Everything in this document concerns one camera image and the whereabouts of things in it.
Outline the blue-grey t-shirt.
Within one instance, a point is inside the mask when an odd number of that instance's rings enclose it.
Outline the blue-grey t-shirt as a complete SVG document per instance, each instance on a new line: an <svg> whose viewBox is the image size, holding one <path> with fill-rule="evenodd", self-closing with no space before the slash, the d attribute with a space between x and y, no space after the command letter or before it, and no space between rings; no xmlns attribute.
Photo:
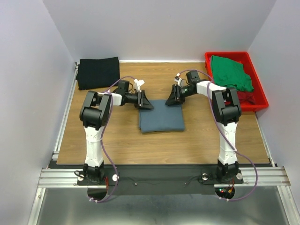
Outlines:
<svg viewBox="0 0 300 225"><path fill-rule="evenodd" d="M138 127L143 134L185 130L181 105L167 106L165 100L151 100L153 109L139 109Z"/></svg>

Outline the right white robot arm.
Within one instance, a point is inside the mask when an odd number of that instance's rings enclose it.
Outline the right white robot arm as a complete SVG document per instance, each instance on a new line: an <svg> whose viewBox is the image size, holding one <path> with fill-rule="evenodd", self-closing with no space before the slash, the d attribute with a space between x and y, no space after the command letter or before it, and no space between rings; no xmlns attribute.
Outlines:
<svg viewBox="0 0 300 225"><path fill-rule="evenodd" d="M220 133L220 152L217 159L216 177L219 181L230 180L239 173L236 156L236 128L241 116L241 106L235 88L226 88L213 81L201 79L197 70L186 70L187 84L182 85L178 73L172 86L167 106L181 105L185 98L200 94L208 98L211 113Z"/></svg>

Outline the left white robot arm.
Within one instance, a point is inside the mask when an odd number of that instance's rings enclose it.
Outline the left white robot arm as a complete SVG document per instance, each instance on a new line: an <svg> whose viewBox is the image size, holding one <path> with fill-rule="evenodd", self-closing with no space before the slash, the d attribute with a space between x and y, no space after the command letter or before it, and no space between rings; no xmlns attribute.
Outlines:
<svg viewBox="0 0 300 225"><path fill-rule="evenodd" d="M114 91L88 91L79 113L80 121L86 135L86 158L83 172L78 176L91 182L100 183L105 178L103 158L103 135L108 124L113 106L133 104L137 109L152 110L154 106L141 89L144 80L134 79L133 90L129 89L130 82L118 80Z"/></svg>

